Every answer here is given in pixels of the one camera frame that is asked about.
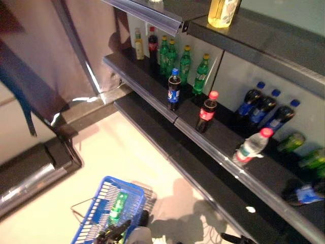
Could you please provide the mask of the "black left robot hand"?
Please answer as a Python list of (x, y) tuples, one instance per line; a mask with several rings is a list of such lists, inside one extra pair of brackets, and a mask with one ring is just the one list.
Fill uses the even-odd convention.
[(104, 231), (100, 231), (93, 243), (118, 243), (132, 221), (127, 220), (120, 226), (109, 225)]

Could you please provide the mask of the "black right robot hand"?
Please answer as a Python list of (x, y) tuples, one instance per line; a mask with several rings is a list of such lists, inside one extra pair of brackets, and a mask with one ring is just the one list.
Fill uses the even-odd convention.
[(256, 242), (254, 242), (252, 239), (243, 235), (241, 235), (241, 237), (236, 237), (230, 234), (221, 233), (220, 236), (223, 240), (234, 244), (256, 244)]

